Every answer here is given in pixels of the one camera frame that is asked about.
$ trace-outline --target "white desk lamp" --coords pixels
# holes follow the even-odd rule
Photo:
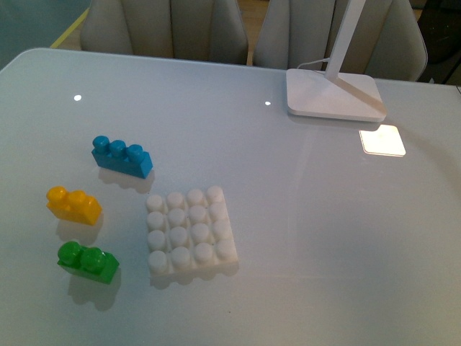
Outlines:
[[[366,0],[349,0],[326,71],[287,71],[290,113],[310,117],[381,122],[387,115],[375,80],[339,69]]]

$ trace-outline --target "gray chair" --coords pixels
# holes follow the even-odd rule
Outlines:
[[[287,69],[329,57],[347,3],[271,0],[253,64]],[[367,0],[341,72],[415,81],[426,62],[426,46],[408,0]],[[321,70],[322,63],[306,68]]]
[[[236,0],[93,0],[82,50],[246,64]]]

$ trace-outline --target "white table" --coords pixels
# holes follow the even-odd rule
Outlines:
[[[461,95],[377,85],[404,157],[363,151],[373,125],[288,115],[284,71],[20,55],[0,72],[0,343],[460,345]],[[100,134],[141,144],[155,179],[100,169]],[[238,272],[150,285],[146,198],[215,184]],[[98,198],[96,230],[53,216],[55,185]],[[57,266],[70,239],[116,256],[111,285]]]

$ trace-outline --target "white baseplate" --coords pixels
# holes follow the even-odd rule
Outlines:
[[[185,196],[180,192],[166,198],[152,195],[146,206],[151,279],[168,279],[167,285],[188,283],[207,274],[229,274],[229,269],[238,267],[221,187],[212,186],[205,193],[193,189]]]

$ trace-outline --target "blue building block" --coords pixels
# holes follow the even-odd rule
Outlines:
[[[126,147],[124,141],[110,143],[108,137],[97,136],[93,140],[93,154],[98,166],[112,171],[145,179],[152,170],[151,156],[142,146]]]

